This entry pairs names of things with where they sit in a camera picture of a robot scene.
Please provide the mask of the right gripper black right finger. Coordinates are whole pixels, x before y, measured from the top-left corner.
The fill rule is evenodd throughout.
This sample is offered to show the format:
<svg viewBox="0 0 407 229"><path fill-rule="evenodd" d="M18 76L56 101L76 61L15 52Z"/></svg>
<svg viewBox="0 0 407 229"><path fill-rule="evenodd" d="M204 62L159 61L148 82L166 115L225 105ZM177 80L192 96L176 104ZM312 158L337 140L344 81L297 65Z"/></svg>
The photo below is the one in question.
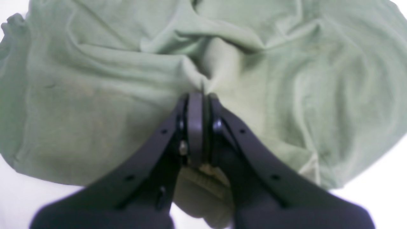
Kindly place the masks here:
<svg viewBox="0 0 407 229"><path fill-rule="evenodd" d="M293 171L214 94L207 96L208 161L226 175L233 229L374 229L362 207Z"/></svg>

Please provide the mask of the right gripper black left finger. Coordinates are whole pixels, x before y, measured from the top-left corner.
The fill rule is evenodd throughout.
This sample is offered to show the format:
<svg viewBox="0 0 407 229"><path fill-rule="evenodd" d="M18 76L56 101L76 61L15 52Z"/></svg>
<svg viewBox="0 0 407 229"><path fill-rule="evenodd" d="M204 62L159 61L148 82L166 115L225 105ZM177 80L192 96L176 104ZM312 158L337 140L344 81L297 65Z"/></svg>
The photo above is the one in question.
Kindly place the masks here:
<svg viewBox="0 0 407 229"><path fill-rule="evenodd" d="M201 93L184 95L171 115L126 162L100 180L36 213L31 229L172 229L180 168L203 153Z"/></svg>

